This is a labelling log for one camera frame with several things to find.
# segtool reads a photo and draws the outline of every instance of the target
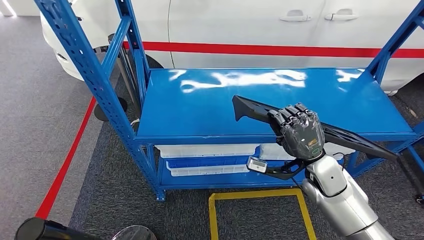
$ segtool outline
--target black cable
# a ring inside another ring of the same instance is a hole
[[[336,153],[333,154],[333,156],[335,156],[337,154],[343,155],[343,165],[341,165],[341,171],[343,172],[343,170],[345,169],[345,165],[346,165],[346,158],[345,158],[346,155],[343,152],[336,152]]]
[[[303,188],[298,184],[298,182],[295,180],[295,177],[292,177],[291,180],[293,180],[293,182],[297,185],[297,187],[306,194],[306,192],[304,192]]]

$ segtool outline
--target white wall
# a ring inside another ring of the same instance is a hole
[[[39,16],[40,11],[34,0],[6,0],[18,16]],[[12,16],[4,0],[0,0],[0,12],[4,16]]]

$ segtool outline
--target perforated upright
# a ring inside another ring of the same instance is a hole
[[[147,156],[141,150],[140,146],[133,141],[135,132],[109,81],[125,36],[130,42],[136,64],[143,66],[137,68],[139,79],[144,80],[150,75],[148,64],[145,61],[146,56],[137,28],[137,22],[134,19],[131,1],[116,0],[116,6],[121,20],[102,63],[98,61],[90,42],[67,0],[35,0],[35,3],[62,43],[88,88],[109,119],[110,124],[140,168],[146,181],[152,187],[156,198],[158,200],[165,200],[165,192],[160,188],[156,180],[155,168],[148,161]],[[146,86],[142,84],[140,86],[140,93],[145,94],[145,92]]]

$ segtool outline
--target car door handle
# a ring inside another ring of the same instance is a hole
[[[285,22],[306,22],[312,19],[310,15],[304,14],[300,9],[294,9],[287,12],[285,16],[279,18]]]
[[[351,8],[339,9],[336,13],[329,13],[324,16],[329,21],[347,21],[359,18],[359,15],[355,14]]]

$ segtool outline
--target shelf top surface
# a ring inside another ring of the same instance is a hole
[[[376,81],[356,68],[153,69],[137,138],[274,135],[247,117],[240,95],[283,108],[303,103],[324,123],[358,134],[410,133]]]

